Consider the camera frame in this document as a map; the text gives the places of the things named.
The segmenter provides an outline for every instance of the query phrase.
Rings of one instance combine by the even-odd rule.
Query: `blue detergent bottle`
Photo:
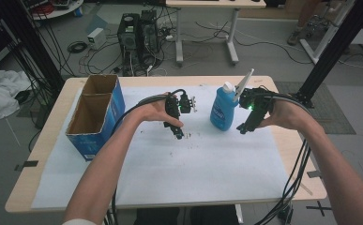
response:
[[[211,123],[218,129],[226,131],[234,121],[234,107],[238,100],[234,101],[234,86],[226,82],[217,89],[217,96],[210,113]]]

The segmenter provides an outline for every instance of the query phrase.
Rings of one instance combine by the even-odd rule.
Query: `white power adapter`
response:
[[[87,38],[90,43],[90,47],[94,50],[101,48],[106,41],[106,35],[102,28],[96,28],[87,36]]]

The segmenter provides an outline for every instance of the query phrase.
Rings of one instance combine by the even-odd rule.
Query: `shoe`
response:
[[[300,36],[300,31],[294,31],[290,36],[289,36],[289,38],[287,39],[287,43],[289,44],[289,45],[292,45],[292,46],[294,46],[294,45],[296,45],[297,44],[297,42],[300,40],[300,38],[299,38],[299,36]]]

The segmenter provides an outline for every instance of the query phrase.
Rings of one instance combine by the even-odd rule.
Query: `open box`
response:
[[[109,140],[125,112],[117,75],[90,75],[82,90],[66,135],[85,160],[92,160]]]

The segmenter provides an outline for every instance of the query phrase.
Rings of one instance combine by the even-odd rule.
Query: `person's right hand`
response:
[[[271,125],[296,129],[302,133],[307,132],[310,128],[318,128],[318,126],[321,128],[304,109],[292,102],[279,99],[275,100],[273,111],[261,122],[259,128]]]

